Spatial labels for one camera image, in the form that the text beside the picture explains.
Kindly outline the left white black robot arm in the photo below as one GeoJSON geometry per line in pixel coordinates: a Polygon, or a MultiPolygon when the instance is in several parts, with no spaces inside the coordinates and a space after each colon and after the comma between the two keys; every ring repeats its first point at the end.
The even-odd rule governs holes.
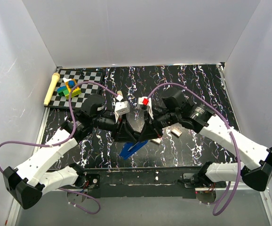
{"type": "Polygon", "coordinates": [[[86,184],[87,173],[77,163],[54,172],[48,169],[90,135],[93,128],[112,132],[117,142],[136,141],[138,135],[126,118],[130,110],[128,101],[123,101],[121,96],[117,98],[114,114],[105,115],[105,98],[98,94],[90,95],[61,125],[46,147],[40,148],[17,167],[7,167],[3,171],[7,191],[23,209],[31,208],[44,194],[60,187],[82,188],[86,184]]]}

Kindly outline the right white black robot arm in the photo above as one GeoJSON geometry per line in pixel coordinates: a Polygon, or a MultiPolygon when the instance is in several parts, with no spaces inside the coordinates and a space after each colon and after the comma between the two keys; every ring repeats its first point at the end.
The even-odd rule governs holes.
{"type": "Polygon", "coordinates": [[[144,126],[139,141],[160,138],[163,128],[179,123],[233,153],[237,163],[206,162],[187,182],[209,187],[215,182],[236,181],[256,191],[264,191],[272,177],[272,147],[260,145],[230,127],[225,119],[205,104],[196,104],[182,91],[170,88],[162,97],[163,108],[153,108],[150,97],[140,97],[137,107],[144,110],[144,126]]]}

